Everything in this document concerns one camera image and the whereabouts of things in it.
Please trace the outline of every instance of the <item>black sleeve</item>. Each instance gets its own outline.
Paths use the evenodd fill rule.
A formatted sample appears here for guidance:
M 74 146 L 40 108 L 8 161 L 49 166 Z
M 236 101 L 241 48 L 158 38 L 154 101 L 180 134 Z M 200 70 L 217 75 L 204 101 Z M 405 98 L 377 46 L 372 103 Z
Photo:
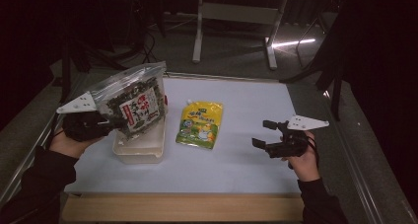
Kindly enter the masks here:
M 76 181 L 78 159 L 36 147 L 34 165 L 22 175 L 21 189 L 0 211 L 0 223 L 58 223 L 60 193 Z
M 304 201 L 304 223 L 348 223 L 336 196 L 331 196 L 325 189 L 322 179 L 312 182 L 298 181 Z

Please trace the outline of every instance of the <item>white bracket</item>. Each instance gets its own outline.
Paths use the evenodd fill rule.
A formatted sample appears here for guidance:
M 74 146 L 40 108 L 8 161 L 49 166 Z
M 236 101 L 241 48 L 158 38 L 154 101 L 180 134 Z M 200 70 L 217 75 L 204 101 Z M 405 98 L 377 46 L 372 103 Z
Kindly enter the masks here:
M 294 130 L 311 130 L 327 126 L 329 126 L 328 121 L 317 120 L 309 117 L 303 117 L 300 115 L 294 115 L 290 119 L 288 124 L 288 128 Z
M 96 104 L 90 92 L 74 99 L 68 104 L 58 108 L 57 113 L 71 113 L 71 112 L 94 112 L 96 111 Z

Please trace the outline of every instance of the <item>clear plastic bag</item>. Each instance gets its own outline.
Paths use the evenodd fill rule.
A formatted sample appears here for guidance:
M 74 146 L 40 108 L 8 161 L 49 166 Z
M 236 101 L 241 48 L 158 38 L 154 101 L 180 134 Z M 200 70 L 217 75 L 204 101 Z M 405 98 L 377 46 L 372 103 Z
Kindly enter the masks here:
M 103 117 L 126 120 L 126 125 L 117 129 L 121 142 L 137 138 L 165 117 L 166 68 L 165 62 L 138 65 L 88 89 Z

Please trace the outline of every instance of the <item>person's left hand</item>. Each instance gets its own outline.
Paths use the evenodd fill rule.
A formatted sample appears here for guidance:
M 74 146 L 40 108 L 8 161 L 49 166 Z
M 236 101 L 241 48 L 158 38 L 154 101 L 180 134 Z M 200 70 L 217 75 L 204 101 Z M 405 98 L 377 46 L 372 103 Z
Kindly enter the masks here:
M 76 140 L 67 137 L 65 135 L 65 131 L 62 131 L 62 128 L 58 129 L 55 134 L 56 135 L 52 139 L 49 150 L 73 158 L 80 158 L 90 145 L 103 139 L 101 137 L 89 141 L 77 142 Z

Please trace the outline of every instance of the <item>hand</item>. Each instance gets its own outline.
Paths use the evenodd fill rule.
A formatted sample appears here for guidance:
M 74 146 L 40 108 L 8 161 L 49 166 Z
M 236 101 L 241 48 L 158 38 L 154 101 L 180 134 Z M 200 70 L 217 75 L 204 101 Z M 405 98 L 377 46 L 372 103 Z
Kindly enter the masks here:
M 77 142 L 65 135 L 62 128 L 58 129 L 49 147 L 50 151 L 61 153 L 73 158 L 80 158 L 84 151 L 92 144 L 102 140 L 95 138 L 89 141 Z
M 310 138 L 311 144 L 314 145 L 314 135 L 305 131 L 305 134 Z M 302 182 L 311 182 L 320 178 L 319 170 L 316 166 L 316 156 L 311 146 L 308 146 L 307 151 L 300 157 L 284 157 L 282 161 L 289 161 L 293 170 Z

